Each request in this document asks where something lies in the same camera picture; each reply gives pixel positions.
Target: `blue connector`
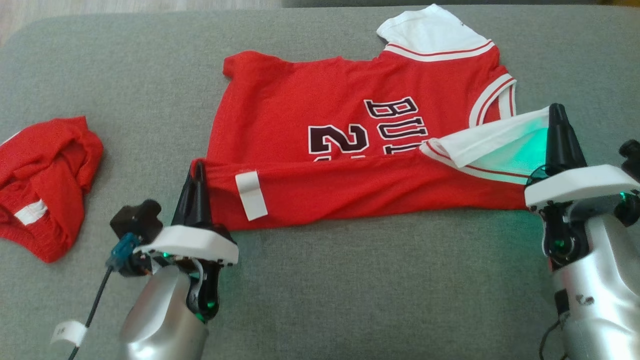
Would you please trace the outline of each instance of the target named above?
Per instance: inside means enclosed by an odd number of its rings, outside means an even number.
[[[140,239],[132,233],[125,234],[118,244],[113,247],[111,256],[105,265],[113,267],[113,271],[119,271],[137,246],[140,246]]]

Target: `white label tag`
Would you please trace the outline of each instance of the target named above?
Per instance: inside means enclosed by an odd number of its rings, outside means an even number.
[[[55,330],[53,330],[53,337],[51,338],[50,344],[60,340],[67,340],[79,347],[84,340],[86,330],[87,328],[84,324],[75,320],[61,322],[56,326]]]
[[[267,205],[264,203],[258,172],[251,171],[236,175],[236,185],[240,193],[240,200],[249,221],[267,215]]]
[[[13,215],[27,226],[40,220],[47,213],[47,210],[47,204],[40,199],[33,204],[25,206]]]

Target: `white stripe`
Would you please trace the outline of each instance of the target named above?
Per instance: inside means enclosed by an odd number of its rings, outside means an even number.
[[[400,49],[396,46],[391,46],[391,45],[387,45],[385,47],[384,51],[390,51],[392,53],[396,53],[398,55],[404,56],[405,58],[409,58],[409,59],[413,59],[413,60],[417,60],[417,61],[423,61],[423,62],[433,62],[433,61],[445,61],[445,60],[455,60],[455,59],[463,59],[463,58],[471,58],[473,56],[478,56],[480,54],[484,54],[487,51],[489,51],[489,49],[491,49],[492,47],[494,47],[495,44],[493,42],[489,42],[487,43],[486,46],[481,47],[478,50],[475,51],[466,51],[465,49],[461,49],[460,51],[463,51],[462,53],[452,53],[452,54],[424,54],[424,55],[418,55],[418,54],[414,54],[411,53],[407,50],[404,49]]]
[[[503,83],[509,79],[511,79],[511,81],[503,85]],[[493,83],[489,84],[489,86],[487,86],[485,90],[482,91],[473,108],[471,108],[471,113],[469,114],[469,127],[476,127],[477,125],[482,124],[484,122],[486,111],[489,108],[489,104],[491,104],[491,102],[495,100],[495,98],[498,97],[499,94],[505,92],[504,89],[507,89],[509,86],[515,83],[516,79],[514,79],[509,74],[504,74],[493,81]]]
[[[246,218],[251,221],[267,215],[267,205],[260,189],[258,172],[244,172],[236,175],[236,185],[240,193],[240,200],[246,213]]]
[[[500,94],[498,95],[498,109],[500,110],[501,120],[516,116],[515,113],[511,112],[511,99],[510,99],[510,97],[513,94],[513,88],[515,86],[516,86],[515,84],[509,86],[509,90],[500,92]]]
[[[9,142],[9,140],[11,140],[12,138],[15,138],[16,135],[18,135],[20,133],[20,131],[18,131],[17,133],[13,134],[13,136],[11,136],[10,138],[6,139],[5,141],[3,141],[2,143],[0,143],[0,146],[6,144],[7,142]]]
[[[25,226],[29,224],[33,224],[34,222],[40,220],[47,212],[47,205],[44,201],[39,200],[34,202],[33,204],[29,204],[24,208],[20,209],[17,213],[13,214],[22,224]]]
[[[511,85],[511,87],[509,87],[509,92],[511,93],[511,109],[513,110],[513,114],[511,116],[516,116],[518,115],[518,112],[516,111],[516,85],[513,84]]]
[[[465,174],[469,174],[471,176],[481,177],[483,179],[494,180],[494,181],[502,181],[503,183],[513,183],[513,184],[520,184],[520,185],[524,185],[527,183],[526,177],[511,176],[507,174],[496,174],[494,172],[486,172],[486,171],[476,170],[474,168],[469,168],[469,167],[459,168],[456,166],[456,164],[453,161],[433,152],[431,148],[427,146],[426,143],[420,146],[420,150],[426,156],[429,156],[434,160],[437,160],[443,164],[449,165],[450,167],[460,172],[464,172]]]

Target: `jersey number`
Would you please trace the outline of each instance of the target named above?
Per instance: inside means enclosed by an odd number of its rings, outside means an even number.
[[[333,143],[341,152],[360,152],[369,147],[367,130],[360,124],[349,124],[349,135],[351,138],[333,125],[309,126],[309,154],[331,152]]]

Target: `gray couch cushion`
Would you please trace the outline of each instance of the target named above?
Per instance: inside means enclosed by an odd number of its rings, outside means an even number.
[[[640,136],[640,12],[594,6],[448,6],[492,38],[518,80],[520,113],[566,105],[592,164]],[[0,241],[0,357],[64,359],[54,326],[84,321],[116,238],[108,222],[146,198],[171,219],[189,162],[205,154],[245,49],[291,61],[370,59],[402,8],[69,17],[0,49],[0,139],[86,115],[106,151],[77,244],[45,265]],[[555,320],[540,221],[452,209],[234,234],[204,359],[534,359]],[[78,359],[111,359],[144,279],[114,276]],[[552,336],[549,358],[562,354]]]
[[[332,6],[424,6],[424,0],[282,0],[284,8],[314,8]],[[596,4],[596,0],[441,0],[438,5],[462,4]]]

